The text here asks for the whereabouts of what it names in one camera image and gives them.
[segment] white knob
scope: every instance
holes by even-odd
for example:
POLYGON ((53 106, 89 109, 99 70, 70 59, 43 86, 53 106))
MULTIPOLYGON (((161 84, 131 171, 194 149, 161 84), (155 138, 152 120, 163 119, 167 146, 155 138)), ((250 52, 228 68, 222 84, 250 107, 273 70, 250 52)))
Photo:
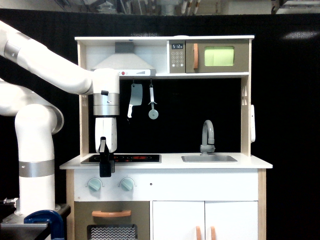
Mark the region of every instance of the white knob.
POLYGON ((91 178, 88 182, 88 186, 91 190, 98 191, 101 188, 101 181, 96 177, 91 178))
POLYGON ((124 191, 131 191, 134 188, 135 182, 130 177, 125 177, 121 180, 120 186, 124 191))

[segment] toy kitchen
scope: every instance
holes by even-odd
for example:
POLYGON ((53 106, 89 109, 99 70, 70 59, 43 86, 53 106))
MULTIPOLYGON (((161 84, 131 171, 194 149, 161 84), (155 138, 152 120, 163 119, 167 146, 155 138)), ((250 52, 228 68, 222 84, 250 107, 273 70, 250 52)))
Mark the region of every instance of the toy kitchen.
MULTIPOLYGON (((116 142, 113 135, 111 140, 96 138, 97 153, 92 153, 89 100, 80 95, 80 155, 60 166, 66 170, 71 206, 69 240, 266 239, 266 169, 273 166, 251 155, 253 39, 252 35, 75 38, 81 68, 112 68, 119 72, 120 82, 133 80, 128 119, 139 118, 141 83, 151 83, 146 115, 157 121, 161 103, 152 80, 238 80, 239 151, 221 152, 219 127, 206 119, 199 126, 198 152, 113 154, 108 150, 106 154, 102 146, 116 142), (106 156, 107 177, 102 173, 106 156)), ((119 96, 111 94, 106 101, 118 104, 119 96)), ((99 111, 99 106, 93 106, 93 111, 99 111)))

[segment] black backdrop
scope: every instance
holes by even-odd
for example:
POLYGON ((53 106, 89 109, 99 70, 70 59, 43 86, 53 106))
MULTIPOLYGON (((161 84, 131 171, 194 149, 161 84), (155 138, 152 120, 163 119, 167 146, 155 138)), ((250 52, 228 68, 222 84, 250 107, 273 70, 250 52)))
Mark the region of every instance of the black backdrop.
MULTIPOLYGON (((74 37, 80 36, 255 35, 252 103, 257 138, 251 153, 273 164, 273 169, 267 170, 267 238, 318 238, 320 15, 163 17, 0 9, 0 20, 75 64, 74 37), (313 37, 284 38, 297 31, 312 31, 313 37)), ((35 91, 62 111, 65 124, 53 141, 56 202, 65 203, 65 172, 59 165, 80 151, 78 96, 3 57, 0 78, 35 91)), ((146 94, 142 106, 134 109, 136 117, 128 121, 131 83, 125 80, 120 84, 117 152, 198 152, 206 119, 212 120, 215 128, 217 152, 239 151, 238 79, 153 81, 157 120, 148 118, 149 82, 141 82, 146 94)), ((17 197, 18 149, 13 117, 0 116, 0 152, 0 199, 17 197)))

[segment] black cooktop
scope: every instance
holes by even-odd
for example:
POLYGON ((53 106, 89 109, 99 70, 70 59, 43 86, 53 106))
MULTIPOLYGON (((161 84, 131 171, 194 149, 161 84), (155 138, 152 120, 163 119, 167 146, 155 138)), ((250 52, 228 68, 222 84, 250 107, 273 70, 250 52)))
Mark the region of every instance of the black cooktop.
MULTIPOLYGON (((113 155, 114 163, 161 163, 159 154, 118 154, 113 155)), ((82 164, 100 163, 100 155, 94 154, 81 162, 82 164)))

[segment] microwave door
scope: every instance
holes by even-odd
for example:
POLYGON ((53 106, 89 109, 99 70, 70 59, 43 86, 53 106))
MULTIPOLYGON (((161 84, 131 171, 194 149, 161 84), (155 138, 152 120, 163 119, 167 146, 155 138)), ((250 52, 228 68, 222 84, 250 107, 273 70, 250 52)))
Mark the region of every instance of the microwave door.
POLYGON ((186 41, 186 73, 248 72, 247 39, 186 41))

